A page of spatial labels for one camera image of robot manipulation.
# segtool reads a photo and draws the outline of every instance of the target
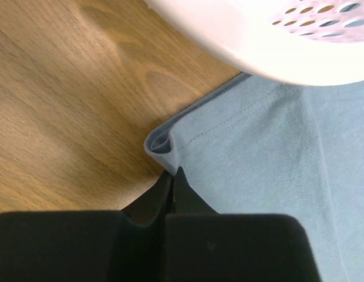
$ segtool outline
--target seam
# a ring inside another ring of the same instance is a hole
[[[205,132],[203,132],[203,133],[200,133],[199,135],[197,135],[197,136],[195,136],[194,138],[192,138],[186,145],[184,145],[183,147],[181,147],[181,148],[179,148],[178,149],[178,152],[180,151],[180,150],[182,150],[183,148],[185,148],[185,147],[187,147],[193,140],[195,140],[196,138],[198,138],[198,137],[200,137],[200,136],[202,136],[202,135],[204,135],[204,134],[206,134],[206,133],[209,133],[209,132],[211,132],[211,131],[213,131],[214,129],[216,129],[216,128],[218,128],[219,126],[221,126],[221,125],[224,125],[225,123],[227,123],[227,122],[229,122],[230,120],[232,120],[232,119],[234,119],[236,116],[238,116],[239,114],[241,114],[241,113],[243,113],[243,112],[246,112],[248,109],[250,109],[250,108],[253,108],[256,104],[258,104],[258,103],[260,103],[262,100],[264,100],[266,97],[268,97],[270,94],[272,94],[273,92],[275,92],[276,90],[278,90],[278,89],[280,89],[281,87],[283,87],[283,85],[280,85],[280,86],[278,86],[278,87],[276,87],[274,90],[272,90],[270,93],[268,93],[267,95],[265,95],[263,98],[261,98],[260,100],[257,100],[255,103],[253,103],[253,104],[251,104],[251,105],[249,105],[249,107],[247,107],[247,108],[245,108],[245,109],[243,109],[243,110],[241,110],[240,112],[238,112],[238,113],[236,113],[234,116],[232,116],[232,117],[230,117],[230,118],[228,118],[227,120],[225,120],[225,121],[223,121],[223,122],[221,122],[221,123],[219,123],[218,125],[216,125],[215,127],[213,127],[213,128],[211,128],[210,130],[207,130],[207,131],[205,131]],[[284,94],[284,95],[282,95],[281,97],[278,97],[278,98],[276,98],[276,99],[274,99],[274,100],[272,100],[272,101],[270,101],[269,103],[267,103],[267,104],[265,104],[264,106],[266,106],[266,105],[269,105],[269,104],[272,104],[272,103],[274,103],[274,102],[276,102],[276,101],[278,101],[278,100],[280,100],[280,99],[282,99],[282,98],[284,98],[284,97],[286,97],[286,96],[288,96],[288,95],[290,95],[291,93],[294,93],[294,92],[296,92],[296,91],[298,91],[298,90],[301,90],[302,89],[302,87],[299,87],[299,88],[297,88],[297,89],[294,89],[294,90],[292,90],[292,91],[290,91],[290,92],[288,92],[288,93],[286,93],[286,94]],[[206,144],[207,142],[209,142],[210,140],[212,140],[214,137],[212,137],[212,138],[209,138],[208,140],[206,140],[205,142],[203,142],[202,144],[199,144],[199,145],[197,145],[196,147],[194,147],[192,150],[195,150],[196,148],[198,148],[199,146],[201,146],[201,145],[203,145],[203,144]]]

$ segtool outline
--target basket hole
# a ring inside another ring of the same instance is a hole
[[[322,37],[336,37],[336,36],[340,36],[343,35],[343,33],[331,33],[331,34],[326,34]]]
[[[321,25],[319,25],[320,28],[323,28],[324,26],[330,26],[330,25],[335,25],[336,23],[338,23],[339,21],[329,21],[329,22],[325,22],[322,23]]]
[[[291,8],[291,9],[287,10],[285,13],[286,13],[286,14],[290,14],[291,12],[293,12],[293,11],[295,11],[295,10],[296,10],[296,8]]]
[[[292,24],[295,24],[296,22],[297,22],[297,21],[287,22],[284,26],[292,25]]]
[[[347,5],[340,10],[340,13],[352,11],[352,10],[358,8],[359,6],[360,6],[360,3],[354,3],[354,4]]]
[[[313,9],[313,7],[307,7],[305,9],[303,9],[301,12],[299,12],[300,14],[304,14],[307,13],[308,11],[311,11]]]
[[[322,8],[322,9],[320,9],[320,10],[318,11],[318,14],[328,12],[329,10],[332,10],[334,7],[335,7],[334,5],[326,6],[326,7]]]
[[[304,22],[302,25],[300,26],[307,26],[307,25],[312,25],[315,21],[308,21],[308,22]]]
[[[351,22],[351,23],[345,25],[344,27],[345,28],[354,28],[356,26],[361,26],[361,25],[364,25],[364,19],[360,19],[358,21]]]

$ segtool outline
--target blue cloth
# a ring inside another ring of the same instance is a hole
[[[237,76],[147,137],[147,153],[219,213],[304,226],[324,282],[364,282],[364,82]]]

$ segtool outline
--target wooden table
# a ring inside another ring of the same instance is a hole
[[[0,0],[0,212],[121,209],[149,131],[237,73],[141,0]]]

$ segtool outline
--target plastic basket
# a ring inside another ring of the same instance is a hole
[[[364,80],[364,0],[146,2],[244,72],[300,85]]]

